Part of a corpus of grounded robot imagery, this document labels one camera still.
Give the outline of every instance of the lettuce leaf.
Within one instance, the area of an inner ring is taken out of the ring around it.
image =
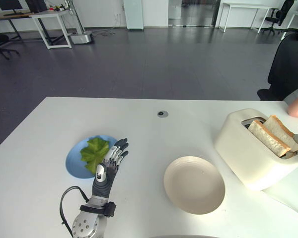
[[[85,167],[96,174],[96,167],[101,163],[109,151],[109,141],[103,140],[101,138],[93,138],[88,142],[88,146],[81,149],[81,160],[86,161],[87,165]]]

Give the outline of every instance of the robotic hand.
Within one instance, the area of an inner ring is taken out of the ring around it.
[[[109,193],[119,165],[124,157],[128,155],[128,151],[124,152],[127,147],[127,139],[117,141],[115,145],[109,149],[102,163],[97,165],[96,176],[92,188],[92,197],[89,200],[86,196],[84,197],[85,194],[83,195],[83,191],[79,188],[87,203],[85,205],[81,205],[80,213],[75,218],[72,226],[72,232],[70,232],[72,237],[104,237],[107,217],[113,217],[116,208],[115,203],[108,202]],[[65,223],[68,228],[68,224],[65,219],[63,220],[63,223]]]

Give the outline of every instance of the desk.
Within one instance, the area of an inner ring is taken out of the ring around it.
[[[66,27],[65,27],[64,22],[63,22],[63,19],[62,19],[62,16],[67,14],[68,12],[69,12],[68,10],[65,10],[65,11],[43,11],[43,12],[39,12],[39,13],[35,13],[35,14],[30,15],[30,17],[33,18],[34,23],[35,23],[36,27],[38,28],[38,31],[39,31],[39,33],[40,33],[40,35],[41,35],[41,37],[42,37],[42,39],[43,39],[43,41],[44,41],[44,43],[45,43],[45,45],[48,49],[63,48],[63,47],[72,48],[71,42],[68,38],[69,33],[67,32]],[[57,18],[57,20],[58,20],[58,22],[61,26],[61,30],[63,32],[63,35],[60,36],[60,37],[57,37],[53,42],[47,42],[47,40],[45,39],[44,34],[43,34],[43,32],[45,34],[47,34],[47,31],[44,30],[44,28],[41,30],[41,28],[38,24],[38,22],[42,22],[41,18],[50,18],[50,17],[56,17]],[[53,45],[52,44],[55,41],[58,41],[59,39],[61,39],[63,37],[65,37],[67,45]]]
[[[256,13],[255,13],[255,16],[254,16],[254,18],[253,18],[252,24],[250,25],[250,28],[253,27],[253,24],[254,24],[255,18],[256,18],[256,16],[257,16],[257,12],[258,12],[258,10],[259,10],[259,9],[266,9],[265,16],[264,16],[264,18],[263,18],[262,23],[260,24],[260,27],[259,27],[257,33],[260,32],[260,29],[262,28],[262,26],[263,26],[263,24],[264,24],[264,21],[265,21],[265,18],[266,18],[266,16],[267,16],[267,14],[268,14],[268,11],[269,11],[269,9],[271,8],[270,6],[266,6],[266,5],[262,5],[262,4],[248,4],[248,3],[230,3],[230,2],[224,2],[224,3],[223,3],[223,9],[222,9],[221,17],[220,17],[219,27],[221,27],[220,24],[221,24],[221,20],[222,20],[223,11],[224,11],[224,6],[228,6],[228,13],[227,13],[227,16],[226,16],[225,26],[224,26],[224,30],[223,30],[224,32],[226,31],[226,26],[227,26],[227,22],[228,22],[228,17],[229,17],[229,14],[230,14],[230,10],[231,10],[232,8],[235,7],[235,8],[256,8],[256,9],[257,9],[257,10],[256,10]]]
[[[5,16],[5,14],[13,13],[13,11],[0,12],[0,21],[8,20],[9,23],[10,23],[10,25],[12,26],[14,32],[16,33],[16,36],[10,38],[10,40],[15,40],[17,38],[18,38],[18,40],[22,40],[22,38],[21,38],[18,30],[16,29],[15,25],[13,24],[12,20],[14,20],[14,19],[29,18],[31,15],[33,15],[33,13],[28,12],[28,10],[22,10],[21,12],[23,12],[24,14],[23,15],[10,15],[10,16]],[[52,38],[50,37],[49,33],[45,29],[45,26],[44,26],[43,22],[40,20],[39,23],[40,23],[42,29],[45,32],[46,39],[52,44]]]
[[[129,155],[111,190],[117,208],[107,220],[105,238],[298,237],[298,213],[263,192],[248,190],[214,149],[226,116],[244,108],[276,114],[298,133],[298,119],[287,115],[284,102],[44,99],[0,145],[0,237],[70,237],[59,216],[61,195],[78,185],[90,197],[93,179],[72,177],[65,159],[77,142],[97,134],[129,142]],[[169,116],[159,118],[161,110]],[[212,213],[185,213],[165,194],[165,169],[185,155],[208,160],[224,179],[224,201]],[[64,199],[70,226],[83,202],[75,192]]]
[[[295,11],[295,12],[293,13],[293,16],[291,17],[290,22],[289,22],[288,26],[286,27],[286,29],[288,29],[288,28],[290,27],[290,25],[291,25],[291,23],[293,22],[293,19],[294,19],[295,16],[298,16],[298,11]],[[286,32],[283,33],[283,35],[282,35],[282,39],[285,38],[285,35],[286,35]]]

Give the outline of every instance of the toaster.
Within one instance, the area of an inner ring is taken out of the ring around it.
[[[247,128],[267,116],[255,109],[230,113],[215,139],[215,149],[243,184],[251,190],[266,189],[298,167],[298,151],[278,157]]]

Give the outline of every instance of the bread slice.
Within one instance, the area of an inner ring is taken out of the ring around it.
[[[275,136],[291,147],[291,152],[298,150],[298,144],[294,141],[294,134],[289,131],[275,115],[271,115],[265,122],[264,126],[269,129]]]
[[[291,149],[269,131],[259,120],[254,120],[248,127],[248,130],[279,157],[283,156]]]

